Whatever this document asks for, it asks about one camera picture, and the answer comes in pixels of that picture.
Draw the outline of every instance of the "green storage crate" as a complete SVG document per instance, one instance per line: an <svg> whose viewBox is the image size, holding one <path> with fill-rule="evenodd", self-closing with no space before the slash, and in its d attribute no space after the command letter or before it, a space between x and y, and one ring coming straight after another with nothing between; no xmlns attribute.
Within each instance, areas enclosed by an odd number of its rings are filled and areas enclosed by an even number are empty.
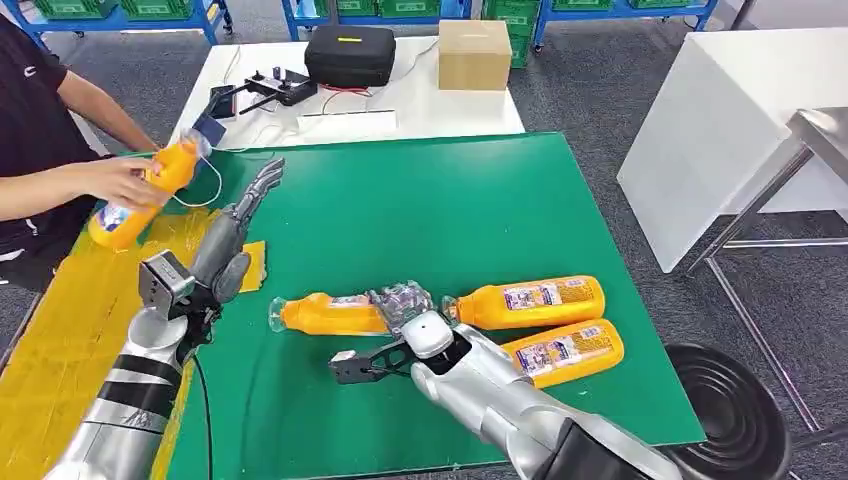
<svg viewBox="0 0 848 480"><path fill-rule="evenodd" d="M530 37L524 35L510 35L509 45L512 47L511 68L524 68L527 63L527 51L530 49Z"/></svg>
<svg viewBox="0 0 848 480"><path fill-rule="evenodd" d="M609 10L612 0L554 0L554 10Z"/></svg>
<svg viewBox="0 0 848 480"><path fill-rule="evenodd" d="M377 14L375 0L336 0L336 8L341 17L364 17ZM330 14L327 0L315 0L315 13L319 17Z"/></svg>
<svg viewBox="0 0 848 480"><path fill-rule="evenodd" d="M686 7L691 0L629 0L633 8Z"/></svg>
<svg viewBox="0 0 848 480"><path fill-rule="evenodd" d="M106 18L116 0L35 0L35 6L47 19Z"/></svg>
<svg viewBox="0 0 848 480"><path fill-rule="evenodd" d="M121 0L121 8L131 22L143 20L184 20L191 16L192 0Z"/></svg>
<svg viewBox="0 0 848 480"><path fill-rule="evenodd" d="M437 17L442 11L439 0L380 0L380 16Z"/></svg>
<svg viewBox="0 0 848 480"><path fill-rule="evenodd" d="M538 14L537 0L487 0L483 5L483 19L503 20L511 36L530 36Z"/></svg>

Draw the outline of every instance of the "black carrying case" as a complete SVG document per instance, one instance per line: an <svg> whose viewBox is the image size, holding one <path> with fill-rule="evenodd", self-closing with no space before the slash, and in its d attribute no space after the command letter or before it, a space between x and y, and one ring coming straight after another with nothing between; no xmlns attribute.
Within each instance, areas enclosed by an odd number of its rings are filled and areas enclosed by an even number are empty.
<svg viewBox="0 0 848 480"><path fill-rule="evenodd" d="M395 34L385 28L318 27L304 55L309 78L338 88L382 87L395 63Z"/></svg>

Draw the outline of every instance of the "black stool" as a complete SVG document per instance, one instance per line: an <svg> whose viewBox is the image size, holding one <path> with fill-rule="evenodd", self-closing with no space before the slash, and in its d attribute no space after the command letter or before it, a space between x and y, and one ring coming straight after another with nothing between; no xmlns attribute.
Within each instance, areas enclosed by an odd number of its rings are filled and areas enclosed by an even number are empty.
<svg viewBox="0 0 848 480"><path fill-rule="evenodd" d="M667 345L666 352L707 434L663 449L691 480L772 480L789 467L789 430L765 386L718 350Z"/></svg>

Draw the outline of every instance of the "person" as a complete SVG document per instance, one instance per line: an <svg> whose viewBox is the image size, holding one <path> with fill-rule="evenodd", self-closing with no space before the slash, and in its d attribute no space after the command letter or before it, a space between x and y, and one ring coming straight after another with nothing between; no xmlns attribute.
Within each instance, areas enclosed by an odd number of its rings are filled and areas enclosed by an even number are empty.
<svg viewBox="0 0 848 480"><path fill-rule="evenodd" d="M168 194L144 158L101 159L68 110L134 151L157 145L100 88L69 71L0 15L0 279L44 291L96 199L131 209Z"/></svg>

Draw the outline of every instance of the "orange juice bottle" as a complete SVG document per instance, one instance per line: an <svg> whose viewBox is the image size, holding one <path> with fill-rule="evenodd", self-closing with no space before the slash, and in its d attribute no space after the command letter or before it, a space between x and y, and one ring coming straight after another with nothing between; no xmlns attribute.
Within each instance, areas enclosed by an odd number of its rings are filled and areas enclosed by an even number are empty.
<svg viewBox="0 0 848 480"><path fill-rule="evenodd" d="M313 293L300 300L276 298L268 311L271 330L300 330L309 335L388 335L368 295L331 297Z"/></svg>
<svg viewBox="0 0 848 480"><path fill-rule="evenodd" d="M158 174L152 169L144 171L144 179L172 195L188 185L194 175L194 166L199 158L199 148L205 140L197 132L189 132L169 147L159 150L153 160L161 165ZM115 250L127 248L147 224L162 209L150 207L134 211L109 202L98 210L88 222L88 232L95 242Z"/></svg>
<svg viewBox="0 0 848 480"><path fill-rule="evenodd" d="M603 318L548 330L501 348L537 388L604 371L624 358L621 337Z"/></svg>
<svg viewBox="0 0 848 480"><path fill-rule="evenodd" d="M471 295L442 299L451 320L484 330L564 325L600 318L604 291L588 275L509 285L486 285Z"/></svg>

